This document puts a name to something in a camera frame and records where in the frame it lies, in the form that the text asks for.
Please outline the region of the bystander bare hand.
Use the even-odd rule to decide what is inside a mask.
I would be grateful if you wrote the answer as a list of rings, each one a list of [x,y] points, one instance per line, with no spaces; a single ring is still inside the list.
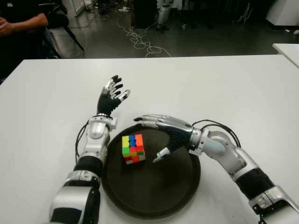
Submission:
[[[14,25],[4,18],[0,18],[0,36],[5,37],[14,33]]]

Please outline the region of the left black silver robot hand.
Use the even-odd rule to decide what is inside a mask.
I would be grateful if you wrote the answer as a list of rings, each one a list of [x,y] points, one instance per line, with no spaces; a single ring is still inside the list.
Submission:
[[[111,77],[104,85],[97,104],[97,114],[110,116],[121,102],[130,95],[130,90],[121,91],[122,78],[118,75]]]

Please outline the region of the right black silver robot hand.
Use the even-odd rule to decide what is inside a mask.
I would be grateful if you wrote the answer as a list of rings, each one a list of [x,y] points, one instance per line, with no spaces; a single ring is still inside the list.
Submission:
[[[189,123],[167,115],[148,114],[134,119],[137,125],[157,129],[169,136],[167,145],[157,152],[153,163],[170,155],[182,145],[189,145],[194,127]]]

